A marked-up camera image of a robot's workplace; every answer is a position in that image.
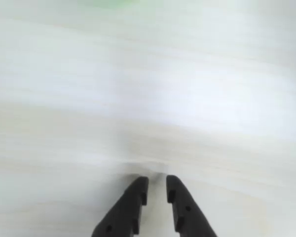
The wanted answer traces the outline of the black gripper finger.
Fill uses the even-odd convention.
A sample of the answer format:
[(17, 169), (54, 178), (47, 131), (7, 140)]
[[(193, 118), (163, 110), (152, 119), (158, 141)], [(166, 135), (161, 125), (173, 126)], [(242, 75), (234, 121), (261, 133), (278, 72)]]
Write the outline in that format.
[(167, 202), (172, 205), (175, 232), (181, 237), (217, 237), (180, 178), (168, 175), (166, 190)]
[(139, 234), (142, 207), (147, 205), (148, 177), (140, 176), (95, 227), (93, 237), (133, 237)]

